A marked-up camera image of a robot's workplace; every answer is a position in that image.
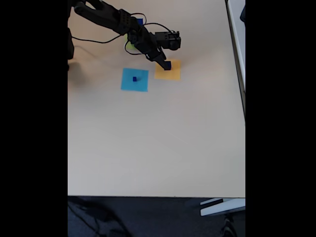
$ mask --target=small blue block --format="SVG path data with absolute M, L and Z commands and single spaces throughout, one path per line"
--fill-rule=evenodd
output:
M 143 25 L 143 18 L 136 18 L 136 20 L 139 25 Z
M 168 70 L 168 71 L 170 71 L 171 70 L 171 61 L 166 61 L 166 64 L 170 65 L 170 69 Z

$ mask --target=dark carpet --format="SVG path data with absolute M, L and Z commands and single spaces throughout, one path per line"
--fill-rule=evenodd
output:
M 198 203 L 205 198 L 160 197 L 81 197 L 100 203 L 118 216 L 133 237 L 220 237 L 224 215 L 200 216 Z M 94 219 L 70 203 L 88 224 L 96 227 Z M 238 237 L 245 237 L 245 211 L 233 213 Z M 100 223 L 100 233 L 120 229 L 116 222 Z M 68 208 L 68 236 L 96 237 Z

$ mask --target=black cable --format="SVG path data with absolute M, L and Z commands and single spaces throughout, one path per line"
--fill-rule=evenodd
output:
M 131 14 L 131 16 L 132 16 L 132 15 L 143 15 L 144 18 L 145 18 L 145 24 L 147 23 L 147 18 L 146 18 L 146 16 L 145 16 L 145 14 L 137 12 L 137 13 Z
M 126 49 L 126 46 L 127 46 L 128 42 L 129 42 L 129 41 L 126 41 L 125 46 L 124 46 L 124 49 L 125 49 L 126 52 L 128 52 L 127 49 Z M 130 55 L 141 55 L 141 54 L 142 54 L 142 53 L 131 53 L 131 52 L 128 52 L 128 53 L 129 53 Z
M 77 216 L 82 222 L 84 222 L 90 229 L 93 230 L 93 232 L 95 232 L 96 234 L 100 235 L 92 226 L 90 226 L 81 216 L 79 216 L 70 206 L 69 203 L 67 204 L 69 209 L 71 210 L 71 212 Z
M 74 39 L 76 39 L 76 40 L 89 41 L 89 42 L 94 42 L 94 43 L 110 43 L 110 42 L 112 42 L 113 40 L 116 40 L 118 37 L 121 37 L 121 35 L 116 36 L 116 37 L 114 37 L 113 39 L 111 39 L 111 40 L 109 40 L 109 41 L 101 42 L 101 41 L 95 41 L 95 40 L 91 40 L 91 39 L 79 39 L 79 38 L 76 38 L 76 37 L 73 37 L 73 36 L 72 36 L 72 38 L 74 38 Z
M 156 23 L 156 22 L 152 22 L 152 23 L 146 23 L 146 24 L 144 24 L 143 26 L 145 26 L 145 25 L 159 25 L 159 26 L 161 26 L 161 27 L 164 27 L 166 30 L 168 30 L 170 33 L 173 34 L 174 39 L 177 39 L 177 36 L 175 35 L 175 33 L 172 32 L 171 30 L 169 30 L 166 26 L 164 26 L 164 25 L 162 25 L 162 24 L 159 24 L 159 23 Z

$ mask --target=beige tabletop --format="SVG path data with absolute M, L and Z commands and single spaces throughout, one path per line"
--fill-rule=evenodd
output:
M 181 80 L 154 79 L 155 63 L 124 38 L 73 40 L 68 71 L 68 195 L 245 197 L 245 120 L 224 0 L 108 0 L 180 31 Z M 72 35 L 117 34 L 76 15 Z M 151 32 L 165 31 L 148 25 Z M 149 71 L 148 92 L 122 91 L 123 68 Z

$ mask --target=yellow square paper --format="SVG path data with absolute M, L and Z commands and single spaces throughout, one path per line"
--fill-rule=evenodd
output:
M 124 39 L 127 41 L 127 34 L 124 35 Z M 127 45 L 126 45 L 126 49 L 136 49 L 136 48 L 135 48 L 135 46 L 133 44 L 128 42 Z
M 167 59 L 166 61 L 171 61 L 171 70 L 165 71 L 156 63 L 155 79 L 180 80 L 180 60 Z

